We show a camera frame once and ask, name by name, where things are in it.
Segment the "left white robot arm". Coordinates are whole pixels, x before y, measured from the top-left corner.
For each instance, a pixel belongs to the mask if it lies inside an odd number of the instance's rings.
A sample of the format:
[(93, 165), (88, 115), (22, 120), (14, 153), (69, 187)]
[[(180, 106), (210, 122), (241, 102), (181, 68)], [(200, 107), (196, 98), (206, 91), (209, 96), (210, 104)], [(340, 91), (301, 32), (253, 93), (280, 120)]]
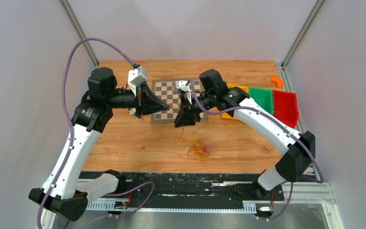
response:
[(84, 185), (77, 183), (113, 109), (135, 108), (138, 117), (169, 109), (150, 90), (147, 71), (140, 65), (129, 71), (127, 89), (117, 87), (116, 77), (107, 67), (93, 70), (87, 84), (88, 91), (75, 108), (68, 140), (51, 175), (41, 188), (29, 193), (30, 200), (69, 221), (77, 221), (90, 203), (107, 194), (120, 198), (126, 193), (125, 175), (111, 169)]

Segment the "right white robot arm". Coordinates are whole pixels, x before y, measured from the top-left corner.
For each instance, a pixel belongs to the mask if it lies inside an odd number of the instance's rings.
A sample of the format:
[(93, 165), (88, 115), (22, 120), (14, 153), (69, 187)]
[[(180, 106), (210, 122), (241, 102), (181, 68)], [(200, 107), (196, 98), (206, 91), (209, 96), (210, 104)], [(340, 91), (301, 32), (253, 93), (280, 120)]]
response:
[(241, 88), (228, 88), (215, 69), (201, 73), (199, 79), (204, 87), (199, 94), (194, 89), (193, 80), (175, 81), (181, 100), (175, 127), (195, 125), (200, 122), (202, 112), (210, 115), (227, 113), (261, 134), (282, 155), (274, 166), (252, 182), (250, 194), (253, 197), (267, 198), (276, 186), (298, 181), (306, 169), (316, 163), (315, 136), (311, 132), (300, 133), (279, 121)]

